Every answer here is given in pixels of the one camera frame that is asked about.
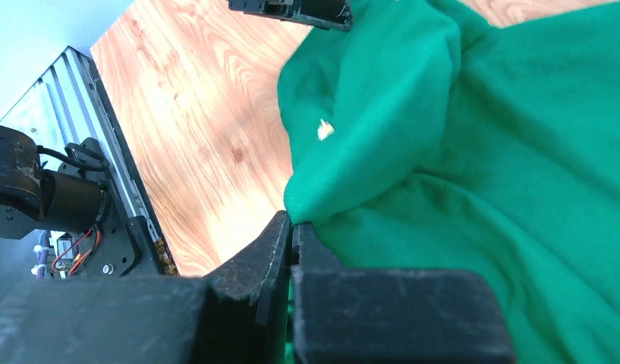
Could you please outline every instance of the red wire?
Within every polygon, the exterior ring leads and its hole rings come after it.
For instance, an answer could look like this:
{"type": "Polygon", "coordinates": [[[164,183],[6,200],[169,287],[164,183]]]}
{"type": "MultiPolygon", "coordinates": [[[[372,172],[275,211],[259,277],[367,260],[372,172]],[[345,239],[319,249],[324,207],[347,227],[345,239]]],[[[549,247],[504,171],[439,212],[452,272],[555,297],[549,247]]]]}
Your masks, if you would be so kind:
{"type": "Polygon", "coordinates": [[[73,264],[73,266],[71,267],[71,270],[68,271],[68,275],[73,275],[73,273],[75,273],[75,271],[80,267],[80,265],[82,265],[82,263],[88,258],[88,256],[93,252],[93,250],[95,248],[97,248],[99,246],[99,243],[102,241],[102,232],[97,231],[97,235],[95,238],[95,244],[93,244],[93,247],[91,249],[88,249],[88,251],[86,253],[84,253],[76,262],[75,264],[73,264]]]}
{"type": "Polygon", "coordinates": [[[84,234],[83,237],[81,237],[78,240],[75,240],[75,242],[73,243],[73,245],[71,245],[70,248],[66,249],[62,254],[58,255],[55,257],[55,260],[52,261],[52,264],[50,265],[50,267],[52,268],[53,271],[59,271],[56,267],[55,264],[57,264],[57,262],[59,261],[59,259],[62,258],[62,256],[65,256],[66,253],[68,253],[69,251],[71,251],[77,244],[79,244],[82,240],[86,239],[87,237],[89,237],[91,235],[91,233],[93,232],[93,229],[88,230],[86,234],[84,234]]]}

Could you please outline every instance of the screw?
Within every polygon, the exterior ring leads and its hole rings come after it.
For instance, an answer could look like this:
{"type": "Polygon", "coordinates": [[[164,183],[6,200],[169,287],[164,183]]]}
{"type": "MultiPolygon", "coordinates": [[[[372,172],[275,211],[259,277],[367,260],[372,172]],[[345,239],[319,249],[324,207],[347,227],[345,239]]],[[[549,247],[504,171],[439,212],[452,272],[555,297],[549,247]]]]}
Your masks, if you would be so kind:
{"type": "Polygon", "coordinates": [[[113,264],[104,264],[104,266],[102,267],[102,273],[104,273],[105,275],[112,275],[113,264]]]}

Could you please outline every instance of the black plastic part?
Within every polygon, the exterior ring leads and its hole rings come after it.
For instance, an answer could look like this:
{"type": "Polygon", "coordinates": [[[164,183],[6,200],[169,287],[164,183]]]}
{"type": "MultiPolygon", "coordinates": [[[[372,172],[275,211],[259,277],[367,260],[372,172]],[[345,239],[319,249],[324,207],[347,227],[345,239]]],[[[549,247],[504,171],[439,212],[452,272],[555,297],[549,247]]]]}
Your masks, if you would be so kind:
{"type": "Polygon", "coordinates": [[[319,240],[312,224],[300,224],[292,233],[292,249],[298,251],[302,269],[343,269],[345,265],[319,240]]]}
{"type": "Polygon", "coordinates": [[[229,0],[229,9],[323,29],[349,31],[354,22],[348,0],[229,0]]]}
{"type": "Polygon", "coordinates": [[[468,271],[292,274],[298,362],[515,362],[493,292],[468,271]]]}
{"type": "Polygon", "coordinates": [[[0,363],[201,362],[190,353],[207,290],[167,276],[20,284],[0,305],[0,363]]]}
{"type": "Polygon", "coordinates": [[[213,300],[201,327],[206,362],[282,362],[291,222],[278,212],[258,238],[210,273],[213,300]]]}

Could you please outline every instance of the small white speck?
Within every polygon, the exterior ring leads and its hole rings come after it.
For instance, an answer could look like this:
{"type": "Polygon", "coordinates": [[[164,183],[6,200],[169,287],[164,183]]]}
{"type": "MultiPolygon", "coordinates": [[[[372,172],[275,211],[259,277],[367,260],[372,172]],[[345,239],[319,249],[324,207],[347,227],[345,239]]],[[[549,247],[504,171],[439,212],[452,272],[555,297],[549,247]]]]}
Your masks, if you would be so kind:
{"type": "Polygon", "coordinates": [[[317,131],[319,140],[325,140],[327,137],[332,135],[332,133],[334,133],[334,127],[329,122],[321,119],[321,125],[319,125],[319,129],[317,131]]]}

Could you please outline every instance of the green fabric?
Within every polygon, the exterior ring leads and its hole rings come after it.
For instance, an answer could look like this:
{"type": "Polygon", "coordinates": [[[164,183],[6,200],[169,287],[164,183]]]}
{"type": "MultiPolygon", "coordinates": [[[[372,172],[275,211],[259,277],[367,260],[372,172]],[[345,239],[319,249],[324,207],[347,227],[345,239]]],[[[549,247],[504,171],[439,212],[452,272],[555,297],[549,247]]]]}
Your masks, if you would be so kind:
{"type": "Polygon", "coordinates": [[[280,77],[293,222],[350,266],[482,275],[522,363],[620,362],[620,3],[506,29],[352,5],[280,77]]]}

